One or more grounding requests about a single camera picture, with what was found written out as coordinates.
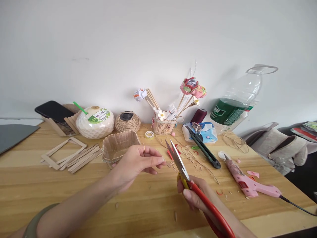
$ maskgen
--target glue gun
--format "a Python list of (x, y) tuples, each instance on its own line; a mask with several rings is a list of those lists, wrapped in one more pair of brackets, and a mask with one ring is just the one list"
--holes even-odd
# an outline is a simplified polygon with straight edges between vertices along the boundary
[(234, 177), (235, 181), (240, 185), (241, 190), (243, 191), (244, 195), (247, 197), (257, 197), (258, 193), (264, 193), (271, 197), (280, 197), (281, 192), (278, 190), (277, 187), (272, 185), (262, 185), (254, 180), (250, 179), (246, 176), (241, 169), (231, 160), (229, 159), (226, 154), (226, 164), (228, 169), (230, 170), (232, 176)]

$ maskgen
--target scissors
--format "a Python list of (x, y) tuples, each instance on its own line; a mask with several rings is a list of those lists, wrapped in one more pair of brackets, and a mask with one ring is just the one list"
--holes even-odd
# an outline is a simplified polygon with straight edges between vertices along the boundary
[(213, 223), (213, 221), (210, 219), (210, 217), (204, 213), (210, 227), (214, 231), (214, 233), (219, 238), (235, 238), (235, 235), (231, 229), (231, 227), (228, 225), (227, 221), (224, 219), (224, 217), (221, 215), (221, 213), (218, 211), (218, 209), (211, 203), (211, 201), (206, 197), (206, 195), (199, 189), (199, 187), (194, 183), (193, 180), (190, 180), (189, 175), (186, 171), (185, 165), (179, 156), (177, 149), (175, 145), (173, 144), (171, 140), (171, 146), (168, 144), (168, 142), (165, 140), (167, 148), (171, 154), (171, 156), (174, 159), (174, 162), (178, 168), (178, 176), (177, 180), (180, 179), (184, 185), (184, 188), (190, 189), (194, 191), (199, 198), (203, 201), (203, 203), (206, 205), (206, 207), (211, 211), (211, 213), (214, 215), (214, 217), (219, 221), (219, 224), (222, 226), (223, 230), (226, 231), (226, 234), (222, 233), (216, 225)]

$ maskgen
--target jute twine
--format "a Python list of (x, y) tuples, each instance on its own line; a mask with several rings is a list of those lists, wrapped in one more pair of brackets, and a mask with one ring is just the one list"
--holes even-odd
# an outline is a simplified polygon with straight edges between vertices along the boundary
[[(131, 120), (130, 121), (121, 120), (120, 115), (122, 113), (127, 113), (127, 112), (133, 113)], [(121, 112), (116, 117), (115, 127), (119, 132), (124, 132), (124, 131), (129, 131), (129, 130), (137, 132), (140, 129), (140, 126), (141, 126), (141, 119), (133, 111)]]

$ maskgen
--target red scissors handle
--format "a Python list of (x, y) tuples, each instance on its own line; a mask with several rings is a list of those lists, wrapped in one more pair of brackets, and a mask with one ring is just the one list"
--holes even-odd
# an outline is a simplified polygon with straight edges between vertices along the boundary
[(235, 238), (235, 235), (227, 223), (227, 221), (224, 219), (224, 217), (221, 215), (221, 213), (218, 211), (218, 209), (211, 203), (211, 201), (206, 197), (206, 195), (200, 190), (200, 188), (193, 182), (190, 181), (188, 182), (188, 185), (192, 191), (194, 191), (199, 198), (203, 201), (203, 203), (206, 205), (206, 207), (211, 211), (211, 213), (215, 216), (215, 218), (219, 221), (220, 225), (224, 228), (224, 230), (227, 233), (227, 236), (223, 234), (217, 227), (216, 225), (212, 222), (210, 217), (204, 213), (211, 229), (214, 231), (214, 233), (219, 237), (219, 238)]

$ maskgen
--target power cord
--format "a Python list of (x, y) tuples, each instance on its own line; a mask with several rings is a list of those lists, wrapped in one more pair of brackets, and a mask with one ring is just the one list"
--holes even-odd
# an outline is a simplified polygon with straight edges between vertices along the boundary
[(301, 209), (302, 211), (304, 211), (304, 212), (306, 212), (306, 213), (308, 213), (308, 214), (310, 214), (310, 215), (312, 215), (314, 217), (317, 217), (317, 215), (305, 210), (304, 208), (301, 208), (300, 206), (297, 206), (295, 203), (292, 203), (290, 200), (288, 200), (287, 198), (283, 197), (282, 195), (280, 195), (279, 198), (283, 199), (285, 202), (288, 202), (288, 203), (294, 205), (295, 207)]

